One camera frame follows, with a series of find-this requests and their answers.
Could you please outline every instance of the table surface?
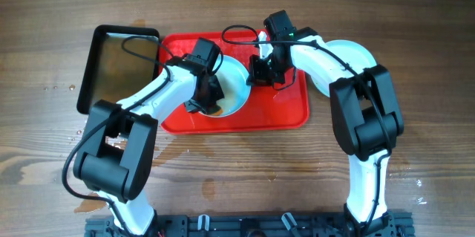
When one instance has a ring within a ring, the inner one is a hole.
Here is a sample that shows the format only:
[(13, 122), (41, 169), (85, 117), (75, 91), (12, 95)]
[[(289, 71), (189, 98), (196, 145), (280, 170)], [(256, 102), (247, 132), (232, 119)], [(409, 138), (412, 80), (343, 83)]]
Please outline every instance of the table surface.
[[(67, 194), (60, 178), (87, 119), (76, 100), (97, 25), (162, 35), (260, 28), (281, 9), (326, 41), (362, 44), (390, 70), (405, 129), (388, 166), (389, 208), (412, 212), (417, 236), (474, 236), (474, 0), (0, 0), (0, 236), (80, 236), (86, 218), (108, 213), (81, 213), (102, 204)], [(145, 187), (153, 207), (187, 215), (341, 211), (348, 159), (329, 100), (310, 82), (308, 90), (311, 115), (299, 129), (159, 130)]]

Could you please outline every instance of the wooden table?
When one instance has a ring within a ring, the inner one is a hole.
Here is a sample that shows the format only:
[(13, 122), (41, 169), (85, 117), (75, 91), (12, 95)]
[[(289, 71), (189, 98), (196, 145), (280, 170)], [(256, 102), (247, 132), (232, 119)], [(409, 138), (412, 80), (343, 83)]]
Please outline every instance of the wooden table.
[[(60, 175), (87, 119), (75, 105), (97, 25), (145, 25), (162, 35), (260, 28), (281, 9), (327, 41), (361, 43), (390, 70), (405, 129), (388, 168), (389, 208), (413, 212), (417, 236), (474, 236), (474, 0), (0, 0), (0, 236), (80, 236), (91, 216), (74, 212), (82, 201)], [(310, 82), (308, 89), (311, 116), (300, 129), (159, 130), (146, 186), (154, 208), (342, 210), (347, 156), (333, 135), (329, 100)]]

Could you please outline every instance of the water droplet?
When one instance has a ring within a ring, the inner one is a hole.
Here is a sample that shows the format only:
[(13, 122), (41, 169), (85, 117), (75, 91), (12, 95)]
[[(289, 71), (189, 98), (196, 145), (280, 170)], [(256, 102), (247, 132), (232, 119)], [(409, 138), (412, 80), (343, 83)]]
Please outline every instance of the water droplet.
[(417, 199), (417, 205), (428, 204), (427, 201), (424, 201), (424, 197)]
[(269, 180), (269, 182), (275, 181), (275, 179), (277, 178), (277, 175), (278, 175), (274, 171), (268, 171), (266, 174), (267, 174), (267, 179)]

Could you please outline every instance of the water spill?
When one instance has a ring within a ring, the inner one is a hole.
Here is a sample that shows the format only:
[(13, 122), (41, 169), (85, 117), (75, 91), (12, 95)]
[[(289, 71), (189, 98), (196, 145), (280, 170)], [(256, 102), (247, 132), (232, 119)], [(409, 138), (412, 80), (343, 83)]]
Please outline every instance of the water spill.
[(427, 201), (424, 201), (424, 197), (417, 199), (417, 205), (428, 204)]
[(203, 197), (208, 201), (213, 201), (216, 194), (216, 182), (212, 178), (207, 178), (204, 180), (203, 185), (201, 186), (201, 192)]
[(153, 160), (153, 166), (161, 166), (168, 160), (178, 158), (181, 154), (204, 155), (207, 158), (214, 157), (214, 150), (203, 143), (203, 139), (195, 136), (183, 136), (170, 142)]
[(145, 19), (136, 19), (134, 22), (132, 22), (131, 26), (145, 27)]
[(273, 170), (268, 170), (266, 171), (266, 176), (269, 182), (273, 182), (277, 178), (278, 174), (274, 172)]
[(237, 161), (237, 162), (236, 162), (236, 166), (239, 167), (240, 169), (250, 169), (250, 168), (251, 168), (251, 164), (250, 164), (250, 163), (241, 162), (241, 161)]
[[(89, 196), (98, 196), (97, 193), (91, 192)], [(105, 207), (104, 201), (84, 200), (75, 210), (75, 213), (90, 213)]]
[(391, 162), (388, 165), (390, 177), (392, 178), (406, 178), (408, 173), (410, 172), (410, 164), (407, 158), (401, 154), (394, 154), (392, 155)]

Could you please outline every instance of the black tray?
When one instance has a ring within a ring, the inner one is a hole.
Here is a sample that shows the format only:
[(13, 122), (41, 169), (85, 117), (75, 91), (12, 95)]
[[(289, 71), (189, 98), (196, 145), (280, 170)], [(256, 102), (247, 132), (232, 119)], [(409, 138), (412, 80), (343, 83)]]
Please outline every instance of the black tray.
[[(140, 36), (156, 36), (157, 39), (160, 38), (160, 35), (157, 30), (153, 28), (143, 28), (143, 27), (127, 27), (127, 26), (116, 26), (116, 25), (100, 25), (94, 30), (94, 35), (92, 38), (91, 49), (89, 50), (88, 62), (86, 64), (86, 69), (84, 72), (84, 77), (82, 78), (81, 90), (79, 92), (79, 98), (77, 100), (77, 110), (81, 114), (89, 114), (89, 109), (94, 104), (95, 97), (100, 97), (95, 95), (96, 88), (98, 86), (98, 73), (101, 60), (102, 46), (105, 40), (110, 36), (110, 34), (123, 34), (123, 35), (140, 35)], [(150, 66), (153, 68), (153, 74), (150, 75), (150, 78), (146, 77), (141, 82), (136, 82), (133, 84), (134, 87), (139, 91), (142, 87), (146, 86), (149, 82), (155, 79), (158, 76), (158, 67), (156, 65)], [(103, 98), (104, 100), (113, 101), (107, 97)]]

